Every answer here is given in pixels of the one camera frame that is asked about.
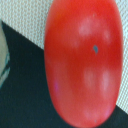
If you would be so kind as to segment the pale green gripper finger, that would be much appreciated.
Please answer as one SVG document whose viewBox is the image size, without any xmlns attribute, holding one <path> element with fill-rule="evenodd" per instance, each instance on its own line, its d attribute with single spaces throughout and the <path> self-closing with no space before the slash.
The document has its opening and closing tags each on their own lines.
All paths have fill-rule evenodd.
<svg viewBox="0 0 128 128">
<path fill-rule="evenodd" d="M 6 38 L 0 21 L 0 88 L 8 77 L 10 71 L 10 55 Z"/>
</svg>

